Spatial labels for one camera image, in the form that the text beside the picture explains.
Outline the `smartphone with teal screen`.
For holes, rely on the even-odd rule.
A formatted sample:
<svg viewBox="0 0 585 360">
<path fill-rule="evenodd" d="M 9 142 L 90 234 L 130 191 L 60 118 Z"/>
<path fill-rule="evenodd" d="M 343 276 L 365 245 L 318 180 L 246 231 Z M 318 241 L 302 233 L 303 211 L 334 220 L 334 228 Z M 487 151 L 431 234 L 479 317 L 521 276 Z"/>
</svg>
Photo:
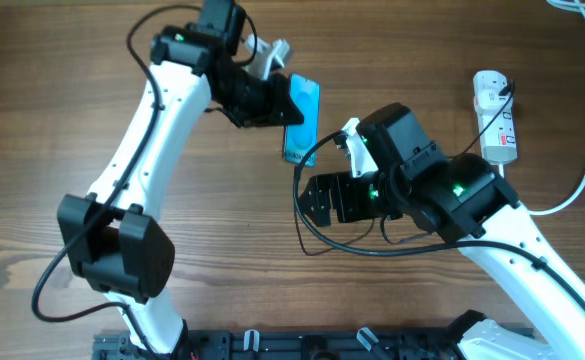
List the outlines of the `smartphone with teal screen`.
<svg viewBox="0 0 585 360">
<path fill-rule="evenodd" d="M 285 127 L 283 159 L 299 164 L 317 142 L 321 86 L 299 74 L 292 74 L 290 80 L 291 100 L 303 115 L 303 123 Z"/>
</svg>

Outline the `white power strip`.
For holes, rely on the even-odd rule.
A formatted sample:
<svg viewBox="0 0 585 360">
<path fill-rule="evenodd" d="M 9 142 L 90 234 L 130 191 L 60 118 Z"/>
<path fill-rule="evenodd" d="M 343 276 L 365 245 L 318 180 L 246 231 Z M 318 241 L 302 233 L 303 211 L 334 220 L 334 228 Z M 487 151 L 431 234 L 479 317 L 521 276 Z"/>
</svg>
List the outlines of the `white power strip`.
<svg viewBox="0 0 585 360">
<path fill-rule="evenodd" d="M 477 72 L 473 77 L 474 96 L 489 88 L 509 93 L 509 98 L 496 113 L 479 115 L 475 111 L 481 155 L 492 165 L 506 165 L 518 157 L 512 114 L 514 84 L 495 70 Z"/>
</svg>

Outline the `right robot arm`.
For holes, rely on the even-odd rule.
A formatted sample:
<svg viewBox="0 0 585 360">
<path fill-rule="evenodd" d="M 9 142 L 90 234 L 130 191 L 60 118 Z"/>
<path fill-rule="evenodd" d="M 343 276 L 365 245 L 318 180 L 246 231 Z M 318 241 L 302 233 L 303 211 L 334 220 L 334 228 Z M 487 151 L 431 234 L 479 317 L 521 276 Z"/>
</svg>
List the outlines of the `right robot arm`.
<svg viewBox="0 0 585 360">
<path fill-rule="evenodd" d="M 353 172 L 312 177 L 293 190 L 313 234 L 330 224 L 409 216 L 438 249 L 481 267 L 541 334 L 540 340 L 469 311 L 449 328 L 464 359 L 585 359 L 585 283 L 553 250 L 516 191 L 475 154 L 447 158 L 411 110 L 387 105 L 341 130 Z"/>
</svg>

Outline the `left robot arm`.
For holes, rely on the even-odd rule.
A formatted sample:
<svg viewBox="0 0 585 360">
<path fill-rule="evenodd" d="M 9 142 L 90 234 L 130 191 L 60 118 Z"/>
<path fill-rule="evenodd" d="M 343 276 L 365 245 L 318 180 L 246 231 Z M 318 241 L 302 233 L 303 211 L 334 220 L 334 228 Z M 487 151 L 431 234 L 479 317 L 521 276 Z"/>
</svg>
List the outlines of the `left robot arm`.
<svg viewBox="0 0 585 360">
<path fill-rule="evenodd" d="M 191 359 L 185 320 L 167 281 L 175 247 L 159 224 L 180 154 L 198 120 L 218 111 L 236 127 L 299 125 L 291 48 L 245 35 L 251 24 L 233 1 L 206 1 L 198 19 L 168 26 L 141 63 L 147 83 L 122 142 L 86 195 L 67 195 L 57 212 L 72 272 L 119 309 L 143 358 Z"/>
</svg>

